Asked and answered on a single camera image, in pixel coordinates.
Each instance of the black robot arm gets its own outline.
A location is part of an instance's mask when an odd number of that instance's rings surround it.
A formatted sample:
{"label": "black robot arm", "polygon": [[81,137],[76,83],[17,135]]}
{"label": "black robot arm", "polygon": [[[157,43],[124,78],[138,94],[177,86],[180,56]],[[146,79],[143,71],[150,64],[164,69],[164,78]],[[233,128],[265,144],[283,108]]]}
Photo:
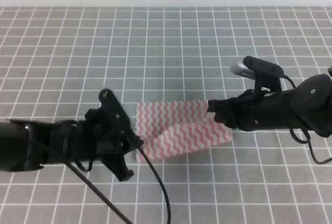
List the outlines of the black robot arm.
{"label": "black robot arm", "polygon": [[[42,164],[61,163],[26,142],[30,140],[75,162],[83,171],[91,170],[92,162],[100,160],[119,181],[128,180],[133,171],[127,168],[124,155],[141,147],[143,141],[134,134],[129,117],[111,90],[102,90],[99,100],[101,106],[90,109],[82,121],[0,123],[0,171],[33,171],[42,169]],[[84,161],[89,161],[87,169]]]}
{"label": "black robot arm", "polygon": [[[245,57],[231,70],[255,79],[255,89],[226,100],[210,100],[207,110],[216,113],[215,121],[243,131],[289,129],[295,141],[309,145],[315,162],[323,164],[332,160],[317,161],[308,133],[311,130],[321,137],[332,134],[332,80],[328,75],[312,76],[298,87],[282,91],[282,78],[295,85],[276,64]],[[296,137],[293,129],[301,129],[307,140]]]}

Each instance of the gray grid surface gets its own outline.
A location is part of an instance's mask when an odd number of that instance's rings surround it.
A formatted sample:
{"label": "gray grid surface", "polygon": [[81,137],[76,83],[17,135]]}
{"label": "gray grid surface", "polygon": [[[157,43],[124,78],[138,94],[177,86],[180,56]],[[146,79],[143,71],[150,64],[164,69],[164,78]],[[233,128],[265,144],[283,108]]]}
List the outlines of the gray grid surface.
{"label": "gray grid surface", "polygon": [[[229,65],[253,55],[299,84],[332,66],[332,7],[0,8],[0,116],[57,121],[96,108],[103,87],[134,120],[141,101],[224,99],[253,82]],[[286,131],[234,131],[234,142],[155,161],[175,224],[332,222],[332,168]],[[332,142],[312,134],[319,159]],[[146,164],[119,183],[87,176],[134,221],[165,223]],[[62,165],[0,173],[0,223],[122,223]]]}

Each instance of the wavy stripe pattern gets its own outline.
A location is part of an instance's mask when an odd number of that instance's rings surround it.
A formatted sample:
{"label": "wavy stripe pattern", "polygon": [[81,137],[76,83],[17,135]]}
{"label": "wavy stripe pattern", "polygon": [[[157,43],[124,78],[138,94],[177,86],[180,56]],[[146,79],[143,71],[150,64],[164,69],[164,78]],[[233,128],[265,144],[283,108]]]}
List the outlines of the wavy stripe pattern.
{"label": "wavy stripe pattern", "polygon": [[150,159],[161,159],[232,141],[232,131],[207,113],[207,101],[139,103],[136,133]]}

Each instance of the towel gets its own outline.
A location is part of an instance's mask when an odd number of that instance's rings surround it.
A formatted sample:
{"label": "towel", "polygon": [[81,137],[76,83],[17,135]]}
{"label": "towel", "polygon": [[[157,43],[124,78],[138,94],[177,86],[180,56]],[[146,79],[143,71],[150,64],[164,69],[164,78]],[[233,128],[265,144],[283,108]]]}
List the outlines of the towel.
{"label": "towel", "polygon": [[[149,159],[181,155],[232,141],[232,131],[214,121],[207,101],[142,102],[136,106],[136,134]],[[144,161],[137,153],[137,159]]]}

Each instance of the pink wavy striped cloth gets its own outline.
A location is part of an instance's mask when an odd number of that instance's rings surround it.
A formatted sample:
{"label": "pink wavy striped cloth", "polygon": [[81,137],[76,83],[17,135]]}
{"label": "pink wavy striped cloth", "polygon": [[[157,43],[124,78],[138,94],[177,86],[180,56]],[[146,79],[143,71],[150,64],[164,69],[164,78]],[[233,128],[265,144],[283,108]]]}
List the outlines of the pink wavy striped cloth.
{"label": "pink wavy striped cloth", "polygon": [[[214,121],[207,101],[138,103],[136,134],[150,159],[206,149],[232,140],[232,131]],[[137,159],[143,161],[140,153]]]}

